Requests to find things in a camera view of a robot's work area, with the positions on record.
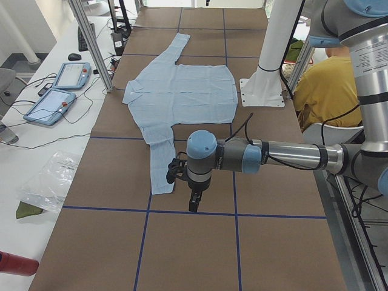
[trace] blue tablet case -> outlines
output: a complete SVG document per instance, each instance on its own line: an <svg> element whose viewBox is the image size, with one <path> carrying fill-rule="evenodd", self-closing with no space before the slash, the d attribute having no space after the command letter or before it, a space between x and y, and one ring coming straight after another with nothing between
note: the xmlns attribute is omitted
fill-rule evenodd
<svg viewBox="0 0 388 291"><path fill-rule="evenodd" d="M50 88L23 118L31 122L53 125L74 103L75 97L73 92Z"/></svg>
<svg viewBox="0 0 388 291"><path fill-rule="evenodd" d="M91 67L88 62L64 62L54 80L53 88L79 90L89 79Z"/></svg>

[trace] blue joint cap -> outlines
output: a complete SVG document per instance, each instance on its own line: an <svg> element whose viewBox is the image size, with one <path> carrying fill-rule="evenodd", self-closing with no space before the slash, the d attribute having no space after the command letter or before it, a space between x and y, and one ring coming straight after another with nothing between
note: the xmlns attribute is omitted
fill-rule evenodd
<svg viewBox="0 0 388 291"><path fill-rule="evenodd" d="M241 170L246 174L257 173L261 163L261 149L255 145L247 145L242 156Z"/></svg>
<svg viewBox="0 0 388 291"><path fill-rule="evenodd" d="M388 195L388 168L386 168L378 178L377 189L381 194Z"/></svg>
<svg viewBox="0 0 388 291"><path fill-rule="evenodd" d="M312 47L339 47L341 46L338 38L325 38L323 36L310 35L310 45Z"/></svg>
<svg viewBox="0 0 388 291"><path fill-rule="evenodd" d="M193 132L187 140L187 155L192 159L204 159L217 148L217 139L207 130Z"/></svg>
<svg viewBox="0 0 388 291"><path fill-rule="evenodd" d="M388 15L387 0L344 0L346 6L356 14L376 18Z"/></svg>

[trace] keyboard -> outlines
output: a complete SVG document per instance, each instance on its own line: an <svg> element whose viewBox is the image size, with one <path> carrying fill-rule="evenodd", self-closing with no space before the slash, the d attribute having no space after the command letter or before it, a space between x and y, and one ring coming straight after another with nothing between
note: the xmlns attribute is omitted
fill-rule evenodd
<svg viewBox="0 0 388 291"><path fill-rule="evenodd" d="M94 23L90 23L90 27L92 28L93 33L96 35ZM81 29L78 27L78 51L84 52L86 50L88 50L86 40L82 35Z"/></svg>

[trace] shirt sleeve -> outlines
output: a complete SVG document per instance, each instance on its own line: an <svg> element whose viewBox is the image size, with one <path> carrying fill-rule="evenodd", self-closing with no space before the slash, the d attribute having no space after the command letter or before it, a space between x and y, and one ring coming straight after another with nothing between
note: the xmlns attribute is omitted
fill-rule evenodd
<svg viewBox="0 0 388 291"><path fill-rule="evenodd" d="M307 74L302 75L298 85L293 94L293 105L295 111L302 111L305 104L308 102L308 98L311 95L311 86Z"/></svg>

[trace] yellow shirt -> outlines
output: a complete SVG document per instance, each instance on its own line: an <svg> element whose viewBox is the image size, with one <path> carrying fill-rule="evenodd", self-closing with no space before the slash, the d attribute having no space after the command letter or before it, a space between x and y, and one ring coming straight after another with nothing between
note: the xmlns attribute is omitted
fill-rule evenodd
<svg viewBox="0 0 388 291"><path fill-rule="evenodd" d="M297 85L293 103L303 130L348 112L358 104L356 84L350 58L332 56L308 69ZM357 108L342 118L326 124L356 127L361 122Z"/></svg>

